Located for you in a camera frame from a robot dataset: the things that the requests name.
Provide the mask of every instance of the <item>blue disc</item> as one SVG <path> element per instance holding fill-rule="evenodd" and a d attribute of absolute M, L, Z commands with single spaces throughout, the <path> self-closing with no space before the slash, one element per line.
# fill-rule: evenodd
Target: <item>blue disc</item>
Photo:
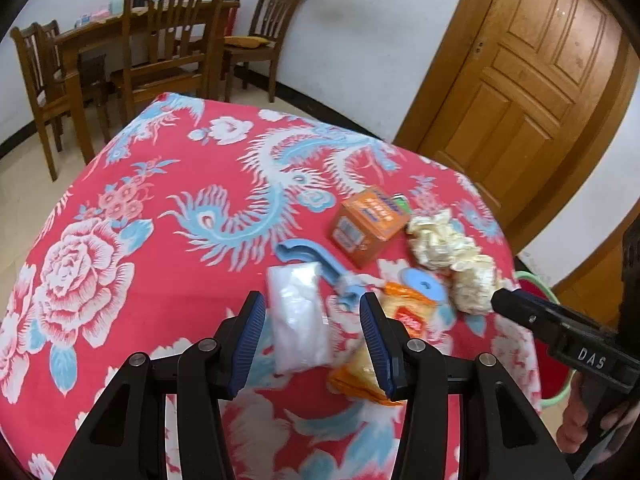
<path fill-rule="evenodd" d="M 430 273 L 419 269 L 403 269 L 400 279 L 409 288 L 417 290 L 432 301 L 441 303 L 447 299 L 447 291 L 442 284 Z"/>

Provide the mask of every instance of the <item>barcode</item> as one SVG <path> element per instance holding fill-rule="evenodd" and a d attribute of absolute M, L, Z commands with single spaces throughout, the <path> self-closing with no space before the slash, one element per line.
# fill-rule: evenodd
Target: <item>barcode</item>
<path fill-rule="evenodd" d="M 338 242 L 348 253 L 353 253 L 353 250 L 356 248 L 356 244 L 349 240 L 338 228 L 334 229 L 334 240 Z"/>
<path fill-rule="evenodd" d="M 338 229 L 340 229 L 344 235 L 351 240 L 354 244 L 358 245 L 364 239 L 364 234 L 355 226 L 353 222 L 346 216 L 343 216 L 338 220 Z"/>

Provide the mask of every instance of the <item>tablecloth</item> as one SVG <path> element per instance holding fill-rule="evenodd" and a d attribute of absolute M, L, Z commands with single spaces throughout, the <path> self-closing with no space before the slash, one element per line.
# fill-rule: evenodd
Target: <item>tablecloth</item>
<path fill-rule="evenodd" d="M 68 188 L 47 218 L 0 330 L 0 425 L 25 468 L 51 478 L 95 399 L 135 351 L 182 352 L 266 293 L 274 245 L 308 238 L 372 286 L 412 264 L 398 235 L 356 270 L 329 241 L 341 200 L 375 184 L 415 212 L 452 209 L 460 230 L 513 286 L 510 249 L 469 180 L 423 156 L 336 126 L 162 94 Z M 360 343 L 356 312 L 326 284 L 335 362 Z M 490 351 L 536 406 L 530 333 L 500 316 L 465 316 L 445 300 L 425 339 L 446 354 Z M 329 368 L 274 373 L 267 315 L 248 384 L 221 406 L 239 479 L 386 479 L 404 407 L 351 399 L 326 385 Z M 450 398 L 447 478 L 459 457 Z M 180 478 L 175 399 L 166 406 L 166 463 Z"/>

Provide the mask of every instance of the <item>metal bolt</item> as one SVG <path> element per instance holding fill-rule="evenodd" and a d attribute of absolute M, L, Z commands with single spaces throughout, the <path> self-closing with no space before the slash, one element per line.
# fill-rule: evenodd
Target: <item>metal bolt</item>
<path fill-rule="evenodd" d="M 493 354 L 480 354 L 480 362 L 484 366 L 493 366 L 496 364 L 496 359 Z"/>
<path fill-rule="evenodd" d="M 406 347 L 414 352 L 422 352 L 427 348 L 427 343 L 422 339 L 409 339 L 409 341 L 406 342 Z"/>
<path fill-rule="evenodd" d="M 211 352 L 216 346 L 218 346 L 218 343 L 211 338 L 203 339 L 198 343 L 198 349 L 203 352 Z"/>
<path fill-rule="evenodd" d="M 129 364 L 131 366 L 140 366 L 145 361 L 146 361 L 146 356 L 141 353 L 133 354 L 129 358 Z"/>

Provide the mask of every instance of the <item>cardboard box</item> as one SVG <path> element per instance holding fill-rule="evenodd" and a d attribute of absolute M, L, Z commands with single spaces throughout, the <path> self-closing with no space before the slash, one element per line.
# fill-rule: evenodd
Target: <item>cardboard box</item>
<path fill-rule="evenodd" d="M 356 266 L 364 267 L 409 218 L 379 187 L 367 187 L 340 204 L 329 227 L 329 238 Z"/>

